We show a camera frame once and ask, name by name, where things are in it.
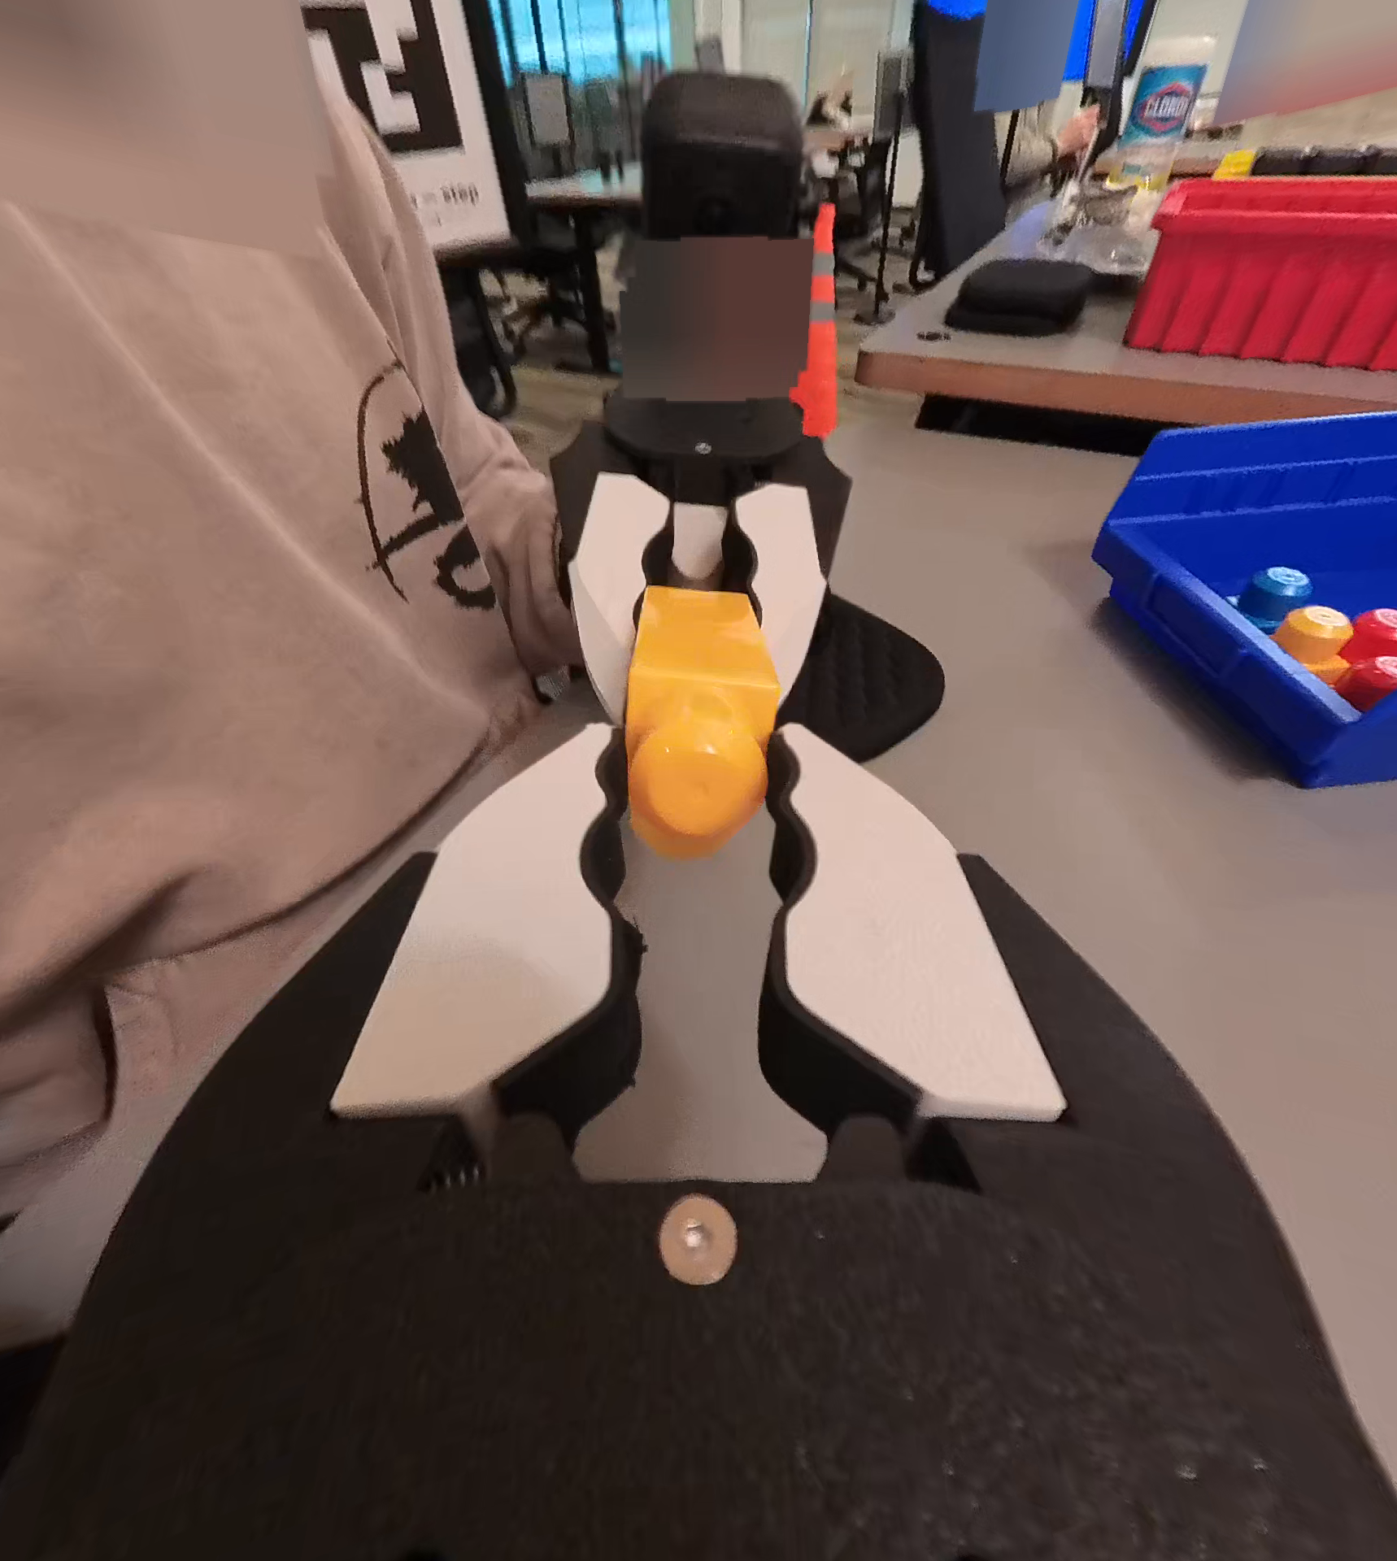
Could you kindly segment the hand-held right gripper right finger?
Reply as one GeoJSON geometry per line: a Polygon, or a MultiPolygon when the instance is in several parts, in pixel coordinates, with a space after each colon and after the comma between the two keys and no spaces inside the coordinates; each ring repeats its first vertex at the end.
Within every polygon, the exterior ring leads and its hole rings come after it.
{"type": "Polygon", "coordinates": [[[773,739],[759,1074],[801,1121],[1062,1121],[1068,1093],[948,834],[871,771],[773,739]]]}

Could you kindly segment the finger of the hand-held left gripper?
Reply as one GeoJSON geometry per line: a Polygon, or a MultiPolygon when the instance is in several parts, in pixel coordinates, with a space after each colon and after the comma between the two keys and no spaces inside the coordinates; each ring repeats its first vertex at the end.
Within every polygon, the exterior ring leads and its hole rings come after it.
{"type": "Polygon", "coordinates": [[[746,669],[779,685],[786,707],[825,612],[825,559],[801,484],[753,484],[728,508],[728,538],[746,559],[746,587],[728,600],[746,669]]]}
{"type": "Polygon", "coordinates": [[[571,551],[571,627],[589,685],[605,719],[629,721],[629,672],[637,643],[637,605],[649,591],[649,551],[669,529],[669,497],[645,478],[597,478],[589,520],[571,551]]]}

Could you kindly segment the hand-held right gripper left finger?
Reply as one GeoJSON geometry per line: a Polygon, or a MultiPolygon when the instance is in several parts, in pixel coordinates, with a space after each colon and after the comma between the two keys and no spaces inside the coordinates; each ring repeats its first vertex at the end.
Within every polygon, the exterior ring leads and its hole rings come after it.
{"type": "Polygon", "coordinates": [[[571,730],[436,850],[332,1093],[332,1117],[545,1117],[566,1144],[645,1060],[645,942],[623,920],[629,739],[571,730]]]}

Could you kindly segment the yellow toy block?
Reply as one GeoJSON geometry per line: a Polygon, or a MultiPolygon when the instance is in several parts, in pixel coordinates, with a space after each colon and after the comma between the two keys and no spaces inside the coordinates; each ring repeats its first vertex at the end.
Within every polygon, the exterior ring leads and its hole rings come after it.
{"type": "Polygon", "coordinates": [[[782,680],[746,591],[649,587],[629,672],[633,834],[718,854],[768,802],[782,680]]]}

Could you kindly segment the blue plastic bin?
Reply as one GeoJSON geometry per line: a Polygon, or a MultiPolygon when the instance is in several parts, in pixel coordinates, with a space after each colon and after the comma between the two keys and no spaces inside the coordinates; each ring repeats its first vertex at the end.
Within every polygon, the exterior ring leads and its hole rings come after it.
{"type": "Polygon", "coordinates": [[[1352,713],[1238,612],[1262,568],[1305,573],[1344,617],[1397,612],[1397,412],[1158,433],[1090,559],[1296,784],[1397,781],[1397,694],[1352,713]]]}

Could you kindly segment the pile of colourful toy blocks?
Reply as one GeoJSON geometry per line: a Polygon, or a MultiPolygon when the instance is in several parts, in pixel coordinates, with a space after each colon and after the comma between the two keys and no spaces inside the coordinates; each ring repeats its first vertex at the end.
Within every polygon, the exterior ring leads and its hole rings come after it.
{"type": "Polygon", "coordinates": [[[1350,707],[1364,713],[1397,688],[1397,605],[1350,617],[1303,568],[1262,568],[1227,605],[1350,707]]]}

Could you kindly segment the person's left forearm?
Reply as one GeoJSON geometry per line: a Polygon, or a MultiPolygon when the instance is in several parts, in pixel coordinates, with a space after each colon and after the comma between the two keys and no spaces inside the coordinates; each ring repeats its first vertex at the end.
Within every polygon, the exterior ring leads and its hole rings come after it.
{"type": "Polygon", "coordinates": [[[556,582],[564,526],[552,483],[472,402],[446,412],[441,448],[525,672],[581,669],[581,627],[556,582]]]}

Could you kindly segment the black pad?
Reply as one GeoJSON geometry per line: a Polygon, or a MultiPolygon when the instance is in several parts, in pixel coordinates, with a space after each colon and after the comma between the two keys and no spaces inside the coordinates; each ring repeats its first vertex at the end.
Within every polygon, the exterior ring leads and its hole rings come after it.
{"type": "Polygon", "coordinates": [[[948,672],[931,645],[889,627],[883,617],[825,591],[801,672],[782,700],[782,726],[806,726],[847,758],[867,763],[920,730],[948,694],[948,672]]]}
{"type": "Polygon", "coordinates": [[[982,262],[976,274],[965,274],[955,304],[942,311],[942,325],[976,338],[1062,338],[1084,323],[1090,292],[1096,274],[1084,262],[982,262]]]}

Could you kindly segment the orange traffic cone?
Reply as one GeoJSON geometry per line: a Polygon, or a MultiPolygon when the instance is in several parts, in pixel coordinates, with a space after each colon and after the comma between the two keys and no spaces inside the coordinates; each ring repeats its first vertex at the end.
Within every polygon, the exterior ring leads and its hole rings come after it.
{"type": "Polygon", "coordinates": [[[806,359],[790,385],[801,438],[831,438],[843,422],[843,344],[837,344],[837,202],[814,216],[814,274],[806,274],[806,359]]]}

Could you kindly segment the clear plastic bag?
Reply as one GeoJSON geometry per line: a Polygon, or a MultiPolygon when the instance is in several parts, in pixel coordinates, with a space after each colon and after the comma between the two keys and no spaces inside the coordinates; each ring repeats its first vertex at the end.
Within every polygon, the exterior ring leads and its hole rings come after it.
{"type": "Polygon", "coordinates": [[[1038,252],[1042,255],[1068,255],[1084,262],[1090,274],[1146,274],[1158,255],[1158,186],[1118,186],[1118,180],[1069,180],[1055,202],[1049,202],[1049,225],[1038,252]]]}

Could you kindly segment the white and blue canister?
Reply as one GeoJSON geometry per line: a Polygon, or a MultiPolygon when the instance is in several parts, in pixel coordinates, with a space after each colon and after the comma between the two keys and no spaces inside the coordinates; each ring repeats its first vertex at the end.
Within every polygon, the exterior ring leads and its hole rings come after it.
{"type": "Polygon", "coordinates": [[[1195,103],[1206,90],[1206,58],[1158,58],[1136,78],[1136,103],[1118,132],[1118,180],[1165,186],[1195,103]]]}

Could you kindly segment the red ribbed plastic bin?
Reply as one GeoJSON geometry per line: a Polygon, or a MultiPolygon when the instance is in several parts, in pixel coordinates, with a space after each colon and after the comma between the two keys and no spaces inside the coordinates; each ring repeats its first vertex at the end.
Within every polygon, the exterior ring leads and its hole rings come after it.
{"type": "Polygon", "coordinates": [[[1179,180],[1126,350],[1397,373],[1397,178],[1179,180]]]}

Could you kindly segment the row of black cases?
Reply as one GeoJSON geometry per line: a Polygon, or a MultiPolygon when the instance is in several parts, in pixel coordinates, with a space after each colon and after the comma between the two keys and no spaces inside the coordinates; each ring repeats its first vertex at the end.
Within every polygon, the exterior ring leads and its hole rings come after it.
{"type": "Polygon", "coordinates": [[[1262,144],[1252,178],[1397,178],[1397,144],[1262,144]]]}

